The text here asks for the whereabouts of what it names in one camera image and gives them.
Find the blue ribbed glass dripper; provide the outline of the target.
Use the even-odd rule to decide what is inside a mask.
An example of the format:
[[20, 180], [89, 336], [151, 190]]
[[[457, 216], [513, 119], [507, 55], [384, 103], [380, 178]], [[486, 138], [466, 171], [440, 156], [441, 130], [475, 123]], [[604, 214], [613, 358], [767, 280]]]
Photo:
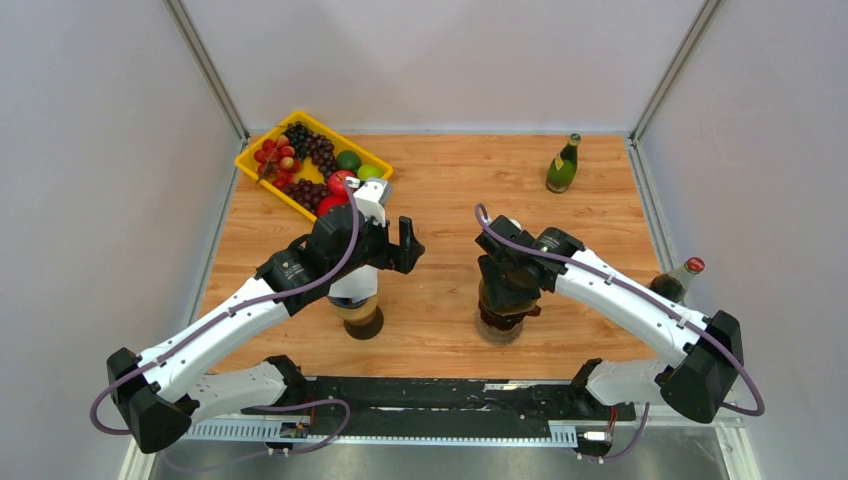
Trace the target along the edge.
[[367, 297], [360, 300], [355, 300], [353, 298], [347, 297], [329, 297], [328, 300], [330, 303], [341, 309], [353, 310], [359, 309], [365, 306], [369, 301], [374, 300], [374, 297]]

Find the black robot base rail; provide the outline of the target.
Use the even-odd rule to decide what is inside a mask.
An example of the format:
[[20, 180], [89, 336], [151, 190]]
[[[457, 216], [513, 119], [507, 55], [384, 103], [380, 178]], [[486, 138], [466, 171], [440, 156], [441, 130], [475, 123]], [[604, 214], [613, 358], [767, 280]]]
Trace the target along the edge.
[[305, 377], [284, 355], [269, 363], [285, 392], [275, 407], [304, 416], [305, 432], [347, 437], [470, 442], [555, 440], [557, 428], [598, 422], [601, 440], [576, 439], [580, 453], [610, 450], [619, 421], [635, 419], [631, 404], [606, 406], [585, 382], [461, 378]]

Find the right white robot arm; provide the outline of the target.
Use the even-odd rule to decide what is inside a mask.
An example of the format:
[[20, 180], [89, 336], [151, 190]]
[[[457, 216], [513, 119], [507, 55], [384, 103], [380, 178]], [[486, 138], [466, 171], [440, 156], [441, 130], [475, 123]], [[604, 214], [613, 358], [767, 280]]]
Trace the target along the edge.
[[479, 315], [489, 329], [513, 333], [536, 316], [544, 292], [591, 307], [638, 337], [654, 359], [591, 360], [575, 376], [571, 403], [596, 417], [620, 403], [662, 402], [684, 418], [708, 424], [731, 410], [757, 416], [764, 401], [744, 367], [741, 325], [719, 310], [706, 315], [667, 299], [619, 272], [581, 241], [550, 227], [533, 236], [484, 205], [474, 215], [482, 279]]

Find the amber glass dripper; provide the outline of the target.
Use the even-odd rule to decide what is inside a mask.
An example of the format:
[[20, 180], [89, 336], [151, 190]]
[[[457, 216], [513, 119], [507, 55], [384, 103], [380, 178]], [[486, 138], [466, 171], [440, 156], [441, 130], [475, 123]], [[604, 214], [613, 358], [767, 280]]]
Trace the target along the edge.
[[489, 305], [489, 295], [485, 282], [481, 280], [478, 287], [478, 311], [483, 325], [497, 331], [511, 333], [516, 331], [527, 316], [536, 317], [541, 313], [541, 307], [536, 300], [521, 303], [518, 307], [510, 307], [506, 312], [497, 312]]

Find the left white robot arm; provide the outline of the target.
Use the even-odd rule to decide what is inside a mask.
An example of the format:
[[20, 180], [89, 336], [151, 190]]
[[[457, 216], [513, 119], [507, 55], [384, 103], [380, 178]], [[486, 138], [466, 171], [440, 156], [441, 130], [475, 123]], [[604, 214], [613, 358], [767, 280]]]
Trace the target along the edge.
[[221, 359], [264, 330], [330, 294], [334, 283], [363, 267], [410, 273], [424, 254], [411, 218], [398, 220], [399, 241], [388, 226], [351, 204], [319, 217], [310, 233], [272, 254], [226, 302], [170, 339], [141, 353], [122, 347], [106, 361], [111, 399], [125, 428], [145, 453], [179, 440], [212, 395], [198, 380]]

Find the wooden ring dripper holder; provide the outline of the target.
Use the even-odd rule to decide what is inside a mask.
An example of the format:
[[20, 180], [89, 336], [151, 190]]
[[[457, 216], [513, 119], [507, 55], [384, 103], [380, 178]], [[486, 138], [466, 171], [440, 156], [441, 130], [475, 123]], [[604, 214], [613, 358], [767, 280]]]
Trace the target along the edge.
[[350, 305], [332, 304], [333, 313], [354, 326], [365, 325], [372, 321], [376, 315], [378, 304], [374, 299]]

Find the white paper coffee filter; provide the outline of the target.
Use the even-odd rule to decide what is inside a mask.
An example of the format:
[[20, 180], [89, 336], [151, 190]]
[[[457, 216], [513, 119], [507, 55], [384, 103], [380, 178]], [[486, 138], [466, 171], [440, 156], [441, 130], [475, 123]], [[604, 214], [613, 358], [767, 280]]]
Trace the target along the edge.
[[374, 297], [377, 292], [377, 269], [371, 266], [363, 266], [335, 281], [330, 287], [327, 298], [347, 297], [360, 300]]

